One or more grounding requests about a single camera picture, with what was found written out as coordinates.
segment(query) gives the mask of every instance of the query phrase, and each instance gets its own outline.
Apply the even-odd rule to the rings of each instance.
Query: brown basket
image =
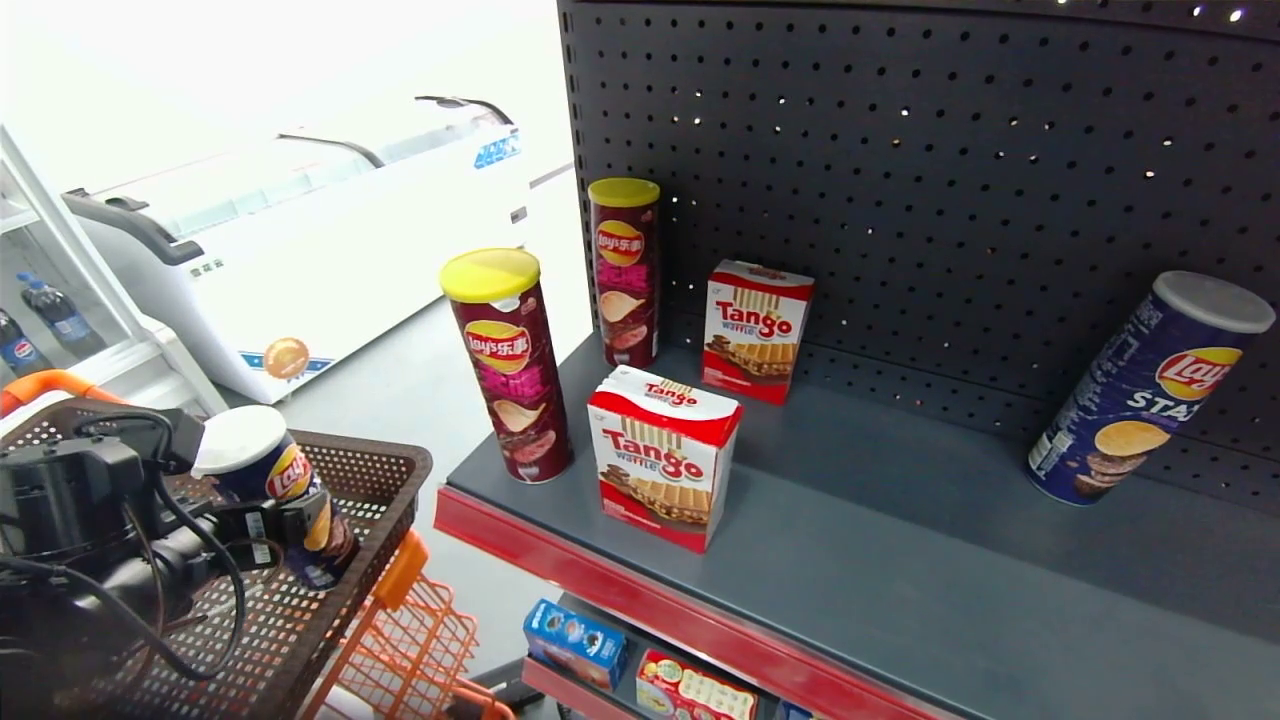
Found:
[[[123,406],[73,398],[51,405],[4,438],[13,450],[70,437],[72,427],[90,415]],[[244,634],[232,662],[216,680],[192,683],[163,661],[151,664],[141,682],[131,683],[129,667],[118,679],[93,684],[84,694],[111,717],[292,717],[347,632],[369,591],[413,524],[417,491],[431,471],[431,456],[420,447],[291,430],[311,464],[333,492],[360,534],[360,553],[329,592],[311,592],[282,570],[250,598]],[[178,479],[188,496],[212,495],[205,480]],[[246,583],[252,584],[252,575]],[[193,612],[233,600],[225,578],[201,593]],[[207,665],[221,652],[232,612],[211,616],[169,642],[183,657]],[[123,696],[122,685],[131,685]]]

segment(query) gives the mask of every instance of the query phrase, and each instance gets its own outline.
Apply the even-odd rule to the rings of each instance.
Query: tango waffle box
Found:
[[[602,691],[617,689],[627,664],[627,638],[613,628],[539,600],[525,618],[529,653],[573,673]]]
[[[810,277],[723,260],[707,283],[703,382],[782,405],[812,300]]]
[[[662,720],[754,720],[759,698],[650,648],[636,671],[636,705]]]
[[[705,552],[742,406],[620,365],[588,401],[604,514]]]

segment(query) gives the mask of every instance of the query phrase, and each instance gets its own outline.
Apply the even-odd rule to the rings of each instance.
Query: pepsi bottle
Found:
[[[18,320],[4,309],[0,309],[0,356],[4,356],[4,364],[19,378],[54,368],[36,343],[27,340]]]
[[[67,293],[31,273],[18,273],[18,279],[27,283],[22,291],[22,301],[54,331],[58,345],[67,352],[84,360],[106,347],[102,336],[90,327]]]

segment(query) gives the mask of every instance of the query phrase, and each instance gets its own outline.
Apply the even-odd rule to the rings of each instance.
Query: black pegboard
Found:
[[[664,190],[668,337],[726,256],[813,274],[803,380],[1029,439],[1160,272],[1280,300],[1280,4],[928,5],[561,0],[580,184]],[[1277,369],[1144,471],[1280,514]]]

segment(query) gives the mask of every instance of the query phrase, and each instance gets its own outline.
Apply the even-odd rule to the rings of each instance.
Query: yellow lid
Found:
[[[458,302],[494,302],[534,287],[541,269],[538,258],[511,247],[463,252],[444,264],[440,290]]]
[[[658,201],[657,183],[640,178],[604,178],[586,187],[591,202],[605,208],[640,208]]]

